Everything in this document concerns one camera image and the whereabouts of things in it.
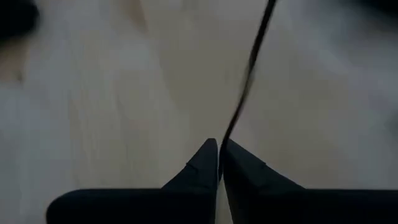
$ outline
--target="light wood surface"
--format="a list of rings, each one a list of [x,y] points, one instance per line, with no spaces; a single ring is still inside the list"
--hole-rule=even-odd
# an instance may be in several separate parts
[[[306,187],[397,188],[393,70],[330,63],[303,31],[322,25],[296,7],[311,0],[292,1],[233,139]],[[39,0],[38,32],[0,50],[0,222],[44,223],[69,190],[160,187],[220,140],[265,3]]]

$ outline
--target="wooden floor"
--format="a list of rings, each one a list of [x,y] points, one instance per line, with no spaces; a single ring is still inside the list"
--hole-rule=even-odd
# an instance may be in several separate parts
[[[160,187],[220,140],[265,1],[39,0],[38,32],[0,49],[0,222],[44,223],[74,189]],[[337,63],[289,2],[233,139],[306,187],[398,188],[395,78]]]

